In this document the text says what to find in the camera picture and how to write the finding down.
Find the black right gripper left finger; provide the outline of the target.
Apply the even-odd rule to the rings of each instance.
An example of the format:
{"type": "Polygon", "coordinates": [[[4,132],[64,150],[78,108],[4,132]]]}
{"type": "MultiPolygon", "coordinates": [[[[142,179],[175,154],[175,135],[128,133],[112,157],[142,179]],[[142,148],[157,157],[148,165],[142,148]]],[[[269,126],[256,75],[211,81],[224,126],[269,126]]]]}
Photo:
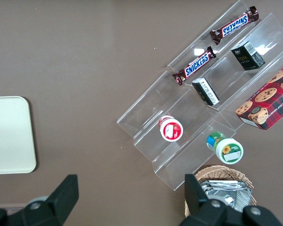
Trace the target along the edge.
{"type": "Polygon", "coordinates": [[[78,199],[78,176],[68,175],[46,200],[34,201],[12,215],[0,209],[0,226],[62,226],[78,199]]]}

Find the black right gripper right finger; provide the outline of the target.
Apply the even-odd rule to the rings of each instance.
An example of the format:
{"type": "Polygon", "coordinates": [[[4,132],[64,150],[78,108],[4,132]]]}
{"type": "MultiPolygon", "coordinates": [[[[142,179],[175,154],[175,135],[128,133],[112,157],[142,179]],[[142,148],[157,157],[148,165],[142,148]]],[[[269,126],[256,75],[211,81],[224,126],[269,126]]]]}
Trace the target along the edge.
{"type": "Polygon", "coordinates": [[[185,175],[184,194],[190,216],[182,226],[281,226],[279,219],[262,206],[246,206],[238,212],[216,199],[209,199],[193,174],[185,175]]]}

